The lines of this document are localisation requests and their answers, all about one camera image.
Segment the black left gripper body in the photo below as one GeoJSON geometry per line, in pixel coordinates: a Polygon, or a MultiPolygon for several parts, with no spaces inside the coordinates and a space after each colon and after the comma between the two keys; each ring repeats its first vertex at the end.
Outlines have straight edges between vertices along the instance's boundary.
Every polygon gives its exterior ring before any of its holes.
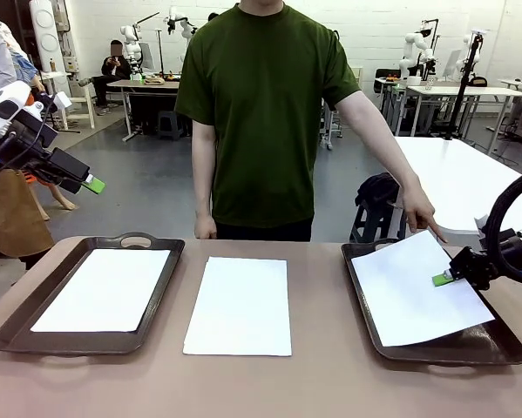
{"type": "Polygon", "coordinates": [[[37,174],[58,174],[45,149],[57,133],[30,113],[0,119],[0,169],[27,169],[37,174]]]}

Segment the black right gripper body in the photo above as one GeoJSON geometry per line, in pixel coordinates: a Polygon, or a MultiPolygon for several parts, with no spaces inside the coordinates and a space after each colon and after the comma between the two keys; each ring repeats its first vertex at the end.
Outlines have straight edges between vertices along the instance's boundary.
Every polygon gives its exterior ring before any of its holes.
{"type": "Polygon", "coordinates": [[[490,282],[499,277],[498,269],[483,252],[465,246],[451,260],[449,274],[454,280],[466,280],[473,288],[486,291],[490,282]]]}

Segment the person left hand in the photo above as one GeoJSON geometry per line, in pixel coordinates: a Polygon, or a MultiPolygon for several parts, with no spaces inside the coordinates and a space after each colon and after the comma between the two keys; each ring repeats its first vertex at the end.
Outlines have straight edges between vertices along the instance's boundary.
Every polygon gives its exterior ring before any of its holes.
{"type": "Polygon", "coordinates": [[[422,190],[405,189],[403,209],[412,233],[430,228],[443,243],[448,242],[434,219],[435,209],[422,190]]]}

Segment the person right hand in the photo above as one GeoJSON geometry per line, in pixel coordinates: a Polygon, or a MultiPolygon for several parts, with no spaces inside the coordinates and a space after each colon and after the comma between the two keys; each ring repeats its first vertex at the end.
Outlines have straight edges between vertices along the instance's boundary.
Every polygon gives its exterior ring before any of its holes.
{"type": "Polygon", "coordinates": [[[217,239],[217,227],[214,218],[210,214],[196,214],[194,236],[196,239],[217,239]]]}

